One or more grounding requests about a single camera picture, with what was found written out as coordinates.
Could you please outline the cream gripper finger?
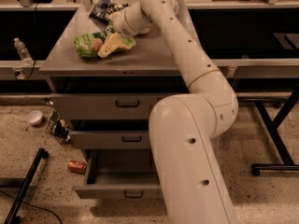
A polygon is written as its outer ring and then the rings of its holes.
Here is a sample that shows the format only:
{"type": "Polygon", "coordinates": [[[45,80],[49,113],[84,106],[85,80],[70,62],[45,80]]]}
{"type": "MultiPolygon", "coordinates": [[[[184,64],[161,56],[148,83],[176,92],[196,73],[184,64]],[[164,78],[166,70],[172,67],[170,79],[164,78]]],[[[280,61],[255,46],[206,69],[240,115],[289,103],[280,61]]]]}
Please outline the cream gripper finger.
{"type": "Polygon", "coordinates": [[[109,34],[105,40],[105,43],[98,51],[98,56],[101,58],[106,58],[109,54],[111,54],[121,45],[121,42],[122,37],[119,34],[109,34]]]}

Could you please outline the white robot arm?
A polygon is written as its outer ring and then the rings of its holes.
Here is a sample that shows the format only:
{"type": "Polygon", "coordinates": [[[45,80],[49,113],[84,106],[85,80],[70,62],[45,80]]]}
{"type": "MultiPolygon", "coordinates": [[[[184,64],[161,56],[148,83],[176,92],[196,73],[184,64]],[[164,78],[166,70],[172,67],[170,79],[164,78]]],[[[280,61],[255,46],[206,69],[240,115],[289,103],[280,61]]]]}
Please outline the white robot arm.
{"type": "Polygon", "coordinates": [[[234,123],[238,101],[220,69],[179,21],[176,0],[138,0],[113,16],[100,57],[156,24],[188,93],[163,98],[149,115],[149,140],[172,224],[239,224],[211,141],[234,123]]]}

